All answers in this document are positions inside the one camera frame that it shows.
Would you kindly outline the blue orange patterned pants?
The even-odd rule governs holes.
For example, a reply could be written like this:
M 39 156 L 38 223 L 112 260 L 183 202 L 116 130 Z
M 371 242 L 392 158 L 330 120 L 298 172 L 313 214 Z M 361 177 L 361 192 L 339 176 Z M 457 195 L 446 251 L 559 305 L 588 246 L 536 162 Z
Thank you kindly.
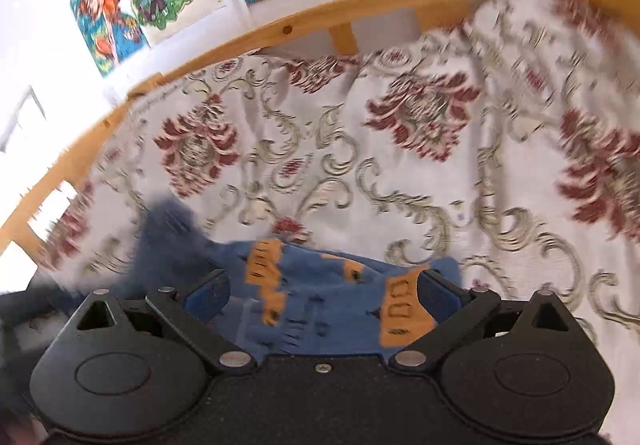
M 401 267 L 280 238 L 217 243 L 185 205 L 166 199 L 146 214 L 125 295 L 174 287 L 183 296 L 214 269 L 227 273 L 230 299 L 201 323 L 261 361 L 272 354 L 389 358 L 441 325 L 420 304 L 420 272 L 459 266 L 443 257 Z

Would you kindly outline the wooden bed frame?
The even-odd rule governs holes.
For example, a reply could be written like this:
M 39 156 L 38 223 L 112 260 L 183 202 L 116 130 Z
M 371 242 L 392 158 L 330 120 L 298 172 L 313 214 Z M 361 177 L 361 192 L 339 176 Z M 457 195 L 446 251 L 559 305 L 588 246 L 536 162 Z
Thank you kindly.
M 62 183 L 78 187 L 84 183 L 91 165 L 99 157 L 102 146 L 127 116 L 134 101 L 167 83 L 215 62 L 243 55 L 256 49 L 277 47 L 311 33 L 329 33 L 334 50 L 340 55 L 356 55 L 360 49 L 352 30 L 354 22 L 368 17 L 411 9 L 422 30 L 451 26 L 461 21 L 473 6 L 485 0 L 336 0 L 296 12 L 265 26 L 220 44 L 167 74 L 155 73 L 127 94 L 126 101 L 94 124 L 70 145 L 40 181 L 29 189 L 1 228 L 1 246 L 19 246 L 32 260 L 40 257 L 42 240 L 29 226 L 41 203 Z M 633 31 L 639 29 L 639 0 L 589 0 L 600 9 L 625 23 Z

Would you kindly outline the orange fish wall drawing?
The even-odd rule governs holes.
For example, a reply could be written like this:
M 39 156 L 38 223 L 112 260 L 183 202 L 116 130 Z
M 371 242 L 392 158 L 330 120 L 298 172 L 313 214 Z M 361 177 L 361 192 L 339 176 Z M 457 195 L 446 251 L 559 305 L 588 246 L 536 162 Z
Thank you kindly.
M 136 17 L 124 9 L 128 0 L 70 0 L 77 27 L 100 75 L 148 45 Z

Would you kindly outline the white floral bedspread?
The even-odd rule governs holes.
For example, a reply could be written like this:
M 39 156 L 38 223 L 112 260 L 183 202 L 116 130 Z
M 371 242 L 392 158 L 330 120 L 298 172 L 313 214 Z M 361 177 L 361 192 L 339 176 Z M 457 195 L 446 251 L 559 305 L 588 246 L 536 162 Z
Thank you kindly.
M 357 56 L 255 52 L 149 93 L 52 229 L 62 288 L 125 294 L 146 214 L 461 286 L 557 295 L 609 361 L 639 353 L 639 40 L 586 0 L 491 0 Z

